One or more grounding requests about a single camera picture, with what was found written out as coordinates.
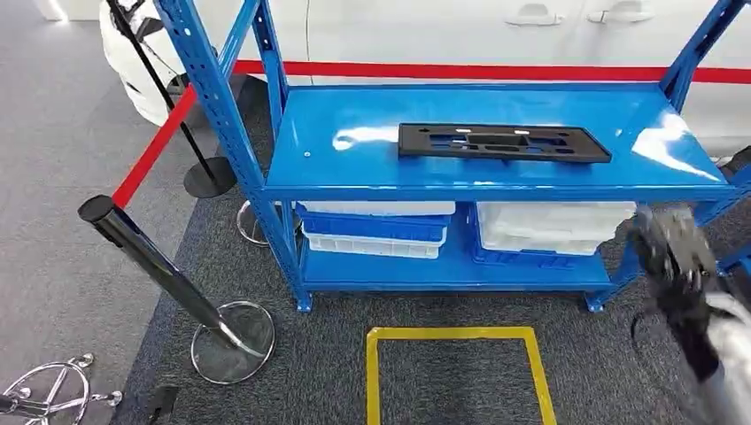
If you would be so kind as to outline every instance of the stanchion post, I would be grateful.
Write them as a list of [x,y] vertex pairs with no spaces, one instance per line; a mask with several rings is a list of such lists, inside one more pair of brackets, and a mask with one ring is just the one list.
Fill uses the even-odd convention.
[[266,362],[275,331],[263,307],[249,301],[214,307],[111,197],[93,197],[78,213],[200,323],[190,351],[193,366],[207,381],[238,383]]

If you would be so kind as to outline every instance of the red barrier tape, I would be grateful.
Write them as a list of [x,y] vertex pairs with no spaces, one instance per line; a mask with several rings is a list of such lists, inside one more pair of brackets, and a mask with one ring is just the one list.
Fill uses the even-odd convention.
[[[284,62],[288,75],[457,80],[659,81],[663,66],[501,66]],[[263,73],[259,60],[238,60],[234,73]],[[699,68],[696,82],[751,84],[751,69]]]
[[151,139],[151,143],[143,151],[141,157],[130,169],[130,173],[125,177],[120,186],[112,194],[112,200],[120,208],[125,208],[130,198],[141,185],[143,179],[146,178],[146,174],[149,173],[151,167],[159,158],[159,154],[162,153],[166,144],[172,138],[172,135],[185,119],[185,115],[196,102],[196,91],[192,86],[188,86],[185,92],[177,101],[174,109],[169,113],[164,125],[159,128],[157,134]]

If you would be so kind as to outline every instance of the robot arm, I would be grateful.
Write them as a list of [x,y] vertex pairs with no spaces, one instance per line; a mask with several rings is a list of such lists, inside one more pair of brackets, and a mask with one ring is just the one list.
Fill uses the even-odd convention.
[[751,424],[751,314],[706,292],[723,282],[690,211],[640,209],[631,240],[716,423]]

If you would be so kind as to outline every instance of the blue plastic bin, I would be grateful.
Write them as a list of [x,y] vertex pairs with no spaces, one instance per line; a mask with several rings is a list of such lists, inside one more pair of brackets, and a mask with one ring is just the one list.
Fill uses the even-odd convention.
[[408,241],[440,242],[450,215],[375,216],[309,212],[300,203],[295,212],[305,231],[319,235],[383,237]]
[[472,258],[476,263],[524,265],[540,268],[570,270],[579,265],[590,264],[591,256],[559,254],[555,251],[492,251],[483,248],[480,241],[480,220],[477,218],[477,204],[472,203],[468,212],[469,230],[472,233]]

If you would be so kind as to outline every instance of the yellow floor marking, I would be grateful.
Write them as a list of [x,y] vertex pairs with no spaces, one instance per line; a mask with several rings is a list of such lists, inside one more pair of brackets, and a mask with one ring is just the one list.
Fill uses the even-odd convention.
[[532,381],[538,395],[543,425],[555,425],[555,413],[547,389],[538,341],[531,327],[469,328],[372,328],[365,341],[365,374],[368,425],[381,425],[381,391],[378,385],[378,340],[380,339],[523,339],[530,358]]

